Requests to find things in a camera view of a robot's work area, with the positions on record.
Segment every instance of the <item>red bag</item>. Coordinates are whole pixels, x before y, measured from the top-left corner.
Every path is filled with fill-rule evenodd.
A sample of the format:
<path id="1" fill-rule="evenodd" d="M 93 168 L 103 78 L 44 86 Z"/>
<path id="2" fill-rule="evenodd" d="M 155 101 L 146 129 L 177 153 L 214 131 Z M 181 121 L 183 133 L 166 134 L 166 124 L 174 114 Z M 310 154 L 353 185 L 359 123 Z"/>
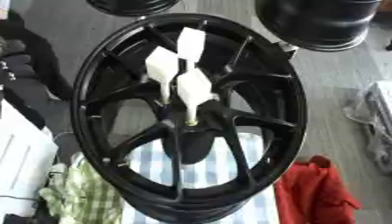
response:
<path id="1" fill-rule="evenodd" d="M 327 158 L 296 162 L 276 183 L 281 224 L 352 224 L 361 204 Z"/>

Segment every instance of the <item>white foam block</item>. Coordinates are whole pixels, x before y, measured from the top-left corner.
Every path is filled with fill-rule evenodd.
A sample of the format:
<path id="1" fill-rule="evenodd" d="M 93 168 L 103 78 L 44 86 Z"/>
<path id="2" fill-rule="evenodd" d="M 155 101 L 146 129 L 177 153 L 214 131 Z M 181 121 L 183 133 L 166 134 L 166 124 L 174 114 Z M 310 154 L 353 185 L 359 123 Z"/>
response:
<path id="1" fill-rule="evenodd" d="M 185 27 L 178 37 L 178 56 L 191 62 L 199 62 L 204 52 L 206 33 Z"/>
<path id="2" fill-rule="evenodd" d="M 177 78 L 177 91 L 188 109 L 188 122 L 196 122 L 197 107 L 212 99 L 211 81 L 198 68 Z"/>
<path id="3" fill-rule="evenodd" d="M 161 95 L 164 102 L 170 98 L 170 82 L 179 72 L 179 57 L 161 46 L 158 46 L 146 59 L 145 65 L 150 78 L 161 84 Z"/>

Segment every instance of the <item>cloth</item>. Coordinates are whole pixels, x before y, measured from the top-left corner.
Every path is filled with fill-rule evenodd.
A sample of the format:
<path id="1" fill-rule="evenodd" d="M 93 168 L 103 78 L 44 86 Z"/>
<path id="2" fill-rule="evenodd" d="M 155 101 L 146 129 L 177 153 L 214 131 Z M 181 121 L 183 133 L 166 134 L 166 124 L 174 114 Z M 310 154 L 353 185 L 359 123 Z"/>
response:
<path id="1" fill-rule="evenodd" d="M 241 146 L 249 167 L 263 156 L 263 138 L 249 133 L 239 133 Z M 135 149 L 129 155 L 130 168 L 152 181 L 172 184 L 172 162 L 157 140 Z M 237 174 L 235 159 L 224 138 L 217 137 L 208 156 L 194 165 L 183 165 L 183 185 L 186 188 L 203 188 L 227 183 Z M 163 223 L 139 213 L 125 204 L 122 224 Z M 243 208 L 213 224 L 278 224 L 277 203 L 273 186 L 258 193 Z"/>
<path id="2" fill-rule="evenodd" d="M 239 136 L 249 167 L 253 167 L 263 155 L 263 139 L 245 133 Z M 129 155 L 129 167 L 152 181 L 172 184 L 172 163 L 159 140 L 135 149 Z M 235 159 L 223 138 L 215 139 L 206 159 L 195 165 L 184 165 L 183 176 L 187 188 L 215 186 L 235 178 Z M 42 189 L 40 194 L 47 200 L 51 213 L 61 216 L 62 224 L 160 223 L 120 199 L 116 190 L 102 180 L 82 156 L 73 160 L 67 175 L 54 177 L 58 179 L 51 180 L 50 186 Z M 214 224 L 218 223 L 278 224 L 273 187 L 260 192 L 242 209 Z"/>
<path id="3" fill-rule="evenodd" d="M 120 223 L 120 195 L 81 154 L 74 158 L 67 173 L 63 167 L 56 164 L 48 187 L 39 191 L 51 215 L 60 216 L 59 224 Z"/>
<path id="4" fill-rule="evenodd" d="M 361 204 L 343 186 L 330 160 L 296 162 L 276 183 L 282 224 L 351 224 Z"/>

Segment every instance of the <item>floor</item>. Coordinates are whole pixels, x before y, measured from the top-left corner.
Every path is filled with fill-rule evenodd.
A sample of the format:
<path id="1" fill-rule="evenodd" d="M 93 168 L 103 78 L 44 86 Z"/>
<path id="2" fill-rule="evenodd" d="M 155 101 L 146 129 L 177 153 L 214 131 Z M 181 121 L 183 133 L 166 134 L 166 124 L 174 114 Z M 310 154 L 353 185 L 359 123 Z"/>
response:
<path id="1" fill-rule="evenodd" d="M 81 0 L 14 0 L 12 7 L 29 29 L 52 43 L 69 83 L 97 44 L 135 20 L 101 14 Z M 252 0 L 184 0 L 170 9 L 184 11 L 230 18 L 276 40 L 255 17 Z M 336 164 L 350 192 L 363 204 L 357 213 L 359 224 L 391 223 L 392 178 L 381 175 L 365 156 L 366 139 L 361 127 L 348 121 L 342 109 L 347 99 L 372 81 L 392 78 L 392 52 L 383 51 L 389 38 L 392 27 L 372 24 L 366 43 L 353 50 L 300 50 L 292 60 L 309 104 L 309 126 L 301 157 L 320 154 Z M 70 130 L 65 110 L 56 119 L 59 122 L 50 123 L 55 132 Z"/>

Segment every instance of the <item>black wheel rim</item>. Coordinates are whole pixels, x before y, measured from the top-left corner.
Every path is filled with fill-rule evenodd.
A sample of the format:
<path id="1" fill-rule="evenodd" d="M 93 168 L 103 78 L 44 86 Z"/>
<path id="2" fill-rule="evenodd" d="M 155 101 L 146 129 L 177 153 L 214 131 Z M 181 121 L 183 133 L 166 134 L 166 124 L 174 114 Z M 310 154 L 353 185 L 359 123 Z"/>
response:
<path id="1" fill-rule="evenodd" d="M 217 121 L 213 130 L 218 133 L 216 136 L 227 140 L 239 173 L 233 181 L 204 189 L 182 187 L 179 181 L 180 149 L 172 154 L 172 173 L 177 175 L 173 176 L 173 186 L 152 182 L 123 166 L 123 158 L 135 146 L 161 137 L 179 140 L 175 136 L 184 131 L 178 120 L 173 122 L 175 129 L 168 128 L 172 126 L 167 125 L 167 121 L 174 119 L 168 118 L 168 113 L 154 104 L 153 100 L 157 99 L 154 97 L 159 92 L 156 91 L 157 83 L 138 82 L 143 80 L 143 62 L 148 54 L 156 46 L 175 51 L 176 37 L 185 26 L 207 33 L 206 51 L 199 67 L 212 81 L 213 91 L 220 100 L 208 101 L 200 106 L 200 110 L 203 111 L 201 114 Z M 127 77 L 119 80 L 120 85 L 114 90 L 97 91 L 96 77 L 105 67 L 120 67 Z M 225 106 L 229 102 L 225 96 L 232 89 L 253 105 L 255 113 Z M 102 131 L 104 119 L 99 113 L 102 105 L 124 98 L 145 100 L 156 111 L 158 123 L 145 130 L 139 138 L 132 138 L 128 145 L 123 144 L 127 146 L 123 150 L 110 150 L 106 134 Z M 136 209 L 158 220 L 173 223 L 217 220 L 236 211 L 250 197 L 273 184 L 298 154 L 307 118 L 305 93 L 282 50 L 240 24 L 200 14 L 149 17 L 124 27 L 103 41 L 87 57 L 79 72 L 71 111 L 75 134 L 92 166 Z M 268 149 L 251 169 L 243 159 L 235 126 L 272 130 Z"/>
<path id="2" fill-rule="evenodd" d="M 136 17 L 159 13 L 171 8 L 179 0 L 87 0 L 104 13 L 120 17 Z"/>

